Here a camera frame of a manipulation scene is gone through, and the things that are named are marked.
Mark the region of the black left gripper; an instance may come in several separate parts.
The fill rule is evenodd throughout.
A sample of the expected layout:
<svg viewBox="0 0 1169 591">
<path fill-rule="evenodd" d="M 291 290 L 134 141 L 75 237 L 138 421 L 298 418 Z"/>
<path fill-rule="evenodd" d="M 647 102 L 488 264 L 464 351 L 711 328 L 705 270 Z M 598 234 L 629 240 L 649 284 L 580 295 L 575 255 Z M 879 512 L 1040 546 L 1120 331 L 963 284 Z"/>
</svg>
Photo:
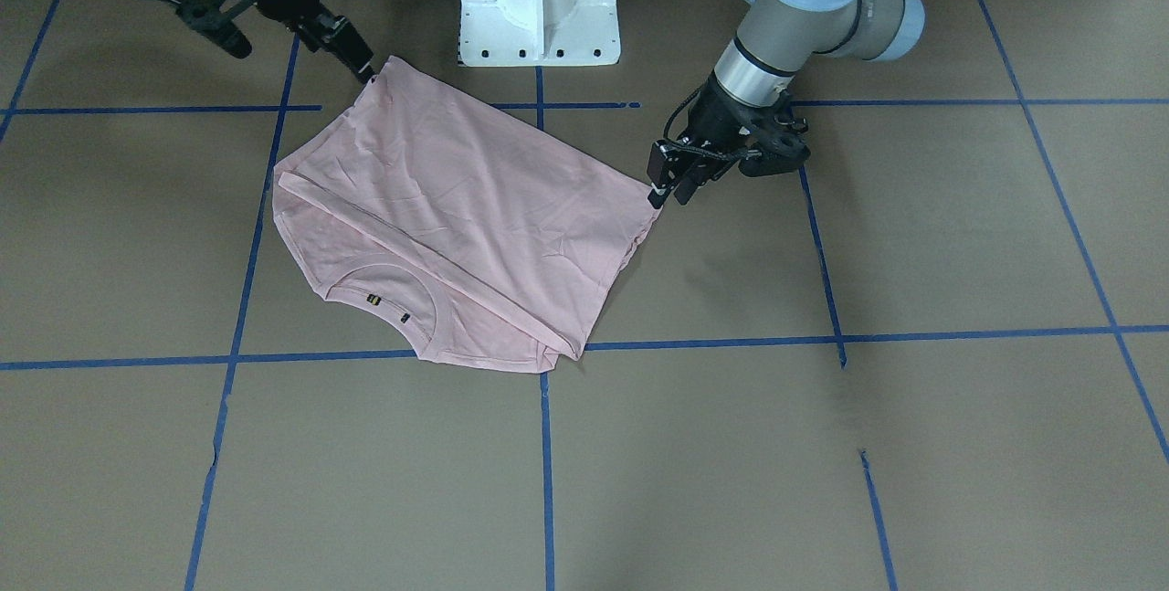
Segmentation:
<svg viewBox="0 0 1169 591">
<path fill-rule="evenodd" d="M 747 176 L 802 169 L 811 151 L 807 121 L 794 113 L 793 93 L 781 89 L 763 107 L 736 100 L 712 74 L 667 117 L 651 144 L 648 203 L 655 209 L 673 196 L 686 206 L 731 167 Z"/>
</svg>

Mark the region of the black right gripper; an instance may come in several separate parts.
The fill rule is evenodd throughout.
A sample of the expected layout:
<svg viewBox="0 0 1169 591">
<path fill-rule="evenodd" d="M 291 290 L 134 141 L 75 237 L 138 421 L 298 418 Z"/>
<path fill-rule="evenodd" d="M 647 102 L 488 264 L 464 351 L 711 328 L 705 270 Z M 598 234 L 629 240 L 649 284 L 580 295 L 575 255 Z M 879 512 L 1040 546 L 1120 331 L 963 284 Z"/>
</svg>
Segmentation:
<svg viewBox="0 0 1169 591">
<path fill-rule="evenodd" d="M 230 57 L 245 58 L 253 46 L 235 25 L 235 19 L 251 8 L 283 25 L 309 50 L 327 51 L 360 83 L 366 84 L 374 76 L 374 54 L 362 34 L 350 19 L 336 16 L 321 0 L 180 0 L 175 13 L 191 30 Z"/>
</svg>

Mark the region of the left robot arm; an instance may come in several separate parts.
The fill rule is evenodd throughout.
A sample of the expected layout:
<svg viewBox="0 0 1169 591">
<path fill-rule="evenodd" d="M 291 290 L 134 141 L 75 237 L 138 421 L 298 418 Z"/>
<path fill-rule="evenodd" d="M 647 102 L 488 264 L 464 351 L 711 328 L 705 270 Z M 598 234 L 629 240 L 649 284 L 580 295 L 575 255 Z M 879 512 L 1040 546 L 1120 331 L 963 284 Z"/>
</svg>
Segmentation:
<svg viewBox="0 0 1169 591">
<path fill-rule="evenodd" d="M 680 135 L 648 155 L 648 203 L 686 204 L 698 188 L 739 169 L 793 174 L 805 166 L 807 124 L 789 86 L 812 57 L 899 60 L 924 30 L 922 0 L 743 0 L 746 16 L 707 79 L 683 100 Z"/>
</svg>

